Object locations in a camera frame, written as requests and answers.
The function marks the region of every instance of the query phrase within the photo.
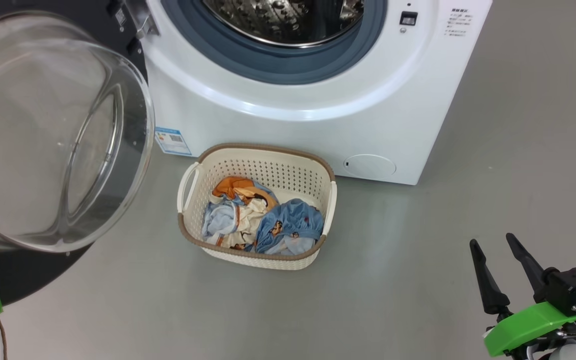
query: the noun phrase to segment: laundry basket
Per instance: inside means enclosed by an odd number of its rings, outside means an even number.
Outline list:
[[[299,198],[320,210],[324,217],[320,240],[299,255],[249,253],[202,241],[204,212],[210,194],[229,176],[255,180],[272,190],[280,203]],[[236,143],[206,150],[183,174],[177,194],[179,229],[188,241],[219,259],[277,270],[300,270],[317,258],[326,242],[336,203],[335,175],[323,159],[286,148]]]

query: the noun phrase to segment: cable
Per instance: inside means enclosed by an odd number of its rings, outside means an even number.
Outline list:
[[[4,331],[4,324],[0,319],[0,332],[1,332],[1,343],[4,347],[4,360],[8,360],[8,342],[6,341],[6,331]]]

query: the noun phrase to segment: label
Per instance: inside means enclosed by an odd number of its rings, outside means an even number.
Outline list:
[[[155,127],[155,139],[164,153],[192,156],[179,130]]]
[[[473,15],[468,9],[452,9],[443,32],[445,37],[464,37],[473,25]]]

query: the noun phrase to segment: door hinge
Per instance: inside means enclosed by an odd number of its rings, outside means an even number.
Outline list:
[[[137,39],[143,39],[146,35],[160,34],[146,0],[125,0],[125,4],[137,27],[137,34],[135,35]]]

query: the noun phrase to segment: front-load washing machine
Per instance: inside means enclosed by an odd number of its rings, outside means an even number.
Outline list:
[[[414,185],[491,0],[148,0],[141,40],[165,153],[304,150]]]
[[[489,6],[0,0],[3,302],[112,227],[154,141],[188,156],[286,146],[338,175],[415,184]]]

